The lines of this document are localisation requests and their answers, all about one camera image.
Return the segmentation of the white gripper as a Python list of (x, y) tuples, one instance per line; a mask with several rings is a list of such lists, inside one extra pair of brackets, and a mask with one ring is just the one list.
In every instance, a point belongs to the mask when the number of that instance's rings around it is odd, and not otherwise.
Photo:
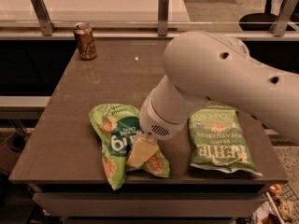
[[(139, 113), (140, 128), (143, 133), (151, 135), (158, 140), (169, 140), (183, 129), (185, 121), (176, 124), (161, 118), (154, 110), (151, 102), (153, 93), (154, 90), (150, 92), (141, 106)], [(158, 149), (159, 147), (154, 139), (138, 136), (130, 150), (127, 164), (138, 168), (153, 156)]]

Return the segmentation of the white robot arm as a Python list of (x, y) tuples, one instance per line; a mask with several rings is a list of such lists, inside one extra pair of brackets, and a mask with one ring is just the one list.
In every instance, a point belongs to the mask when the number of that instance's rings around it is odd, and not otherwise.
[(164, 77), (140, 109), (143, 133), (171, 139), (195, 111), (216, 102), (299, 141), (299, 75), (251, 58), (241, 40), (183, 33), (166, 46), (163, 66)]

